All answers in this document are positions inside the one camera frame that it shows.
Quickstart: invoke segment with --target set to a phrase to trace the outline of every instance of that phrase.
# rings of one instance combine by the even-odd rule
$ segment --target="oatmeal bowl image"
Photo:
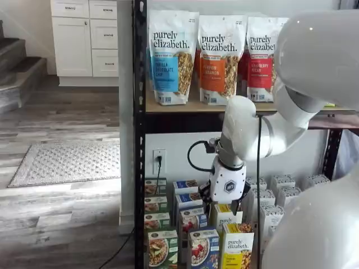
[[[168,241],[166,239],[151,240],[149,245],[149,266],[161,265],[168,255]]]
[[[209,254],[209,239],[197,239],[192,244],[192,266],[202,264]]]

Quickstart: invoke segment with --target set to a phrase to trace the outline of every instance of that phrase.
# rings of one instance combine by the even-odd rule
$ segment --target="white cabinet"
[[[51,13],[55,17],[89,17],[89,0],[51,0]]]
[[[93,49],[94,77],[118,77],[118,51]]]
[[[117,1],[48,1],[60,85],[118,85]]]
[[[86,18],[52,18],[58,76],[93,75],[90,21]]]
[[[117,49],[117,21],[91,20],[93,49]]]
[[[90,17],[117,20],[117,2],[90,0]]]

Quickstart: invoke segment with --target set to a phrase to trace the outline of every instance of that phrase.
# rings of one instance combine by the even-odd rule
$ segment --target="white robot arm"
[[[355,10],[306,13],[284,25],[274,56],[278,112],[263,117],[260,157],[289,148],[325,103],[359,109],[358,26]],[[210,176],[213,200],[242,196],[245,161],[257,158],[258,126],[250,100],[229,101]],[[346,178],[303,192],[267,246],[262,268],[359,268],[358,175],[359,166]]]
[[[263,117],[260,157],[283,153],[326,103],[359,108],[359,13],[328,11],[291,18],[275,50],[277,113]],[[256,160],[258,118],[247,98],[230,99],[210,175],[213,201],[241,198],[245,162]]]

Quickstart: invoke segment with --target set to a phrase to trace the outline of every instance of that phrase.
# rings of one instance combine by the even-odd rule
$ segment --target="cabinet drawer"
[[[117,20],[117,2],[90,0],[90,17]]]
[[[93,49],[117,49],[117,21],[91,20]]]
[[[94,77],[118,77],[118,50],[93,49]]]
[[[89,18],[89,0],[51,0],[54,17]]]

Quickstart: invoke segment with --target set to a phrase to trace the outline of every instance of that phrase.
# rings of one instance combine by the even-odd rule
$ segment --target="product box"
[[[187,269],[217,269],[219,235],[215,228],[206,227],[189,233]]]
[[[178,254],[180,257],[181,263],[186,263],[187,261],[187,246],[188,246],[188,232],[191,229],[198,229],[202,227],[207,227],[207,215],[204,212],[203,207],[189,208],[185,210],[180,210],[180,222],[179,222],[179,249]]]
[[[145,196],[166,195],[166,178],[145,178]]]
[[[269,227],[278,226],[284,215],[284,208],[281,206],[261,206],[260,208],[260,230],[261,230],[261,254],[268,244]]]
[[[248,209],[247,209],[247,217],[246,222],[250,223],[254,230],[257,227],[258,223],[258,213],[257,213],[257,189],[252,189],[250,193],[250,197],[248,200]],[[269,189],[260,190],[260,206],[274,206],[275,205],[275,196],[273,192]]]
[[[327,184],[327,183],[330,183],[330,180],[325,175],[313,175],[313,176],[307,177],[303,181],[302,191],[309,189],[313,186],[316,186],[318,184]]]
[[[173,182],[172,223],[174,225],[176,224],[174,220],[177,218],[176,195],[196,192],[198,192],[198,185],[195,180]]]
[[[266,241],[266,245],[264,246],[264,249],[267,248],[267,246],[268,246],[269,242],[271,241],[276,229],[277,229],[277,226],[269,227],[269,229],[268,229],[268,239]]]
[[[296,181],[291,177],[291,175],[276,175],[271,179],[270,182],[270,189],[273,191],[276,197],[280,188],[295,186]]]
[[[212,212],[211,225],[214,226],[219,235],[222,234],[223,224],[242,223],[243,212],[237,212],[235,216],[231,210],[231,205],[219,203],[214,205]]]
[[[257,188],[257,177],[256,178],[248,177],[246,178],[246,182],[250,184],[251,188]],[[267,189],[267,182],[265,181],[264,177],[259,178],[259,188],[263,190]]]
[[[174,228],[148,233],[148,264],[146,268],[177,268],[178,238]]]
[[[165,213],[168,212],[168,203],[166,196],[152,196],[145,198],[146,213]]]
[[[221,269],[249,269],[254,232],[249,224],[224,224],[221,242]]]
[[[145,229],[154,230],[169,227],[169,213],[145,214]]]
[[[281,188],[279,190],[277,199],[275,200],[275,204],[277,206],[286,207],[293,199],[295,199],[301,190],[297,187],[290,187],[290,188]]]
[[[176,226],[178,231],[178,223],[179,223],[179,215],[180,210],[195,207],[195,206],[203,206],[203,201],[199,193],[186,193],[176,195],[176,217],[174,220],[174,226]]]

